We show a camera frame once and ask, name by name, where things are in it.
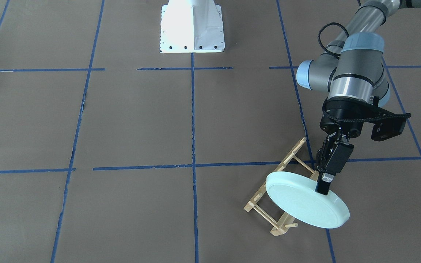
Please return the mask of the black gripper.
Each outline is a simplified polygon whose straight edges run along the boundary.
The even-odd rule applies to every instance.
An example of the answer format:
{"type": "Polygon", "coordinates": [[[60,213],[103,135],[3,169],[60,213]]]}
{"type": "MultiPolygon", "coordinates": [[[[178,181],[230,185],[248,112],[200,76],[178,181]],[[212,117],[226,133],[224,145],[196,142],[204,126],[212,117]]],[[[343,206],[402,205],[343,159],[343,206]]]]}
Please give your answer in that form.
{"type": "Polygon", "coordinates": [[[320,128],[327,137],[317,151],[316,171],[319,173],[315,191],[328,194],[334,177],[341,172],[354,150],[349,139],[361,134],[366,119],[376,117],[379,98],[366,103],[354,98],[326,98],[322,106],[320,128]]]}

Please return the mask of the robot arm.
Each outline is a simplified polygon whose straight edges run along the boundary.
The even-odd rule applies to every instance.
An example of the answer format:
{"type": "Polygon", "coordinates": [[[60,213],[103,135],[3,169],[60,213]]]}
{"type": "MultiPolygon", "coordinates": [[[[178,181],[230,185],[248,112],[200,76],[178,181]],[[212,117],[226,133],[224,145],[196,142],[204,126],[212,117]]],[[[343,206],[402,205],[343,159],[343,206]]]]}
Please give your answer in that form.
{"type": "Polygon", "coordinates": [[[372,123],[371,139],[385,141],[401,135],[410,113],[384,109],[390,97],[386,80],[384,39],[376,30],[400,9],[421,8],[421,0],[369,0],[354,14],[316,60],[302,62],[296,80],[309,90],[326,92],[320,128],[326,133],[317,151],[319,173],[315,191],[327,195],[334,177],[349,160],[364,123],[372,123]]]}

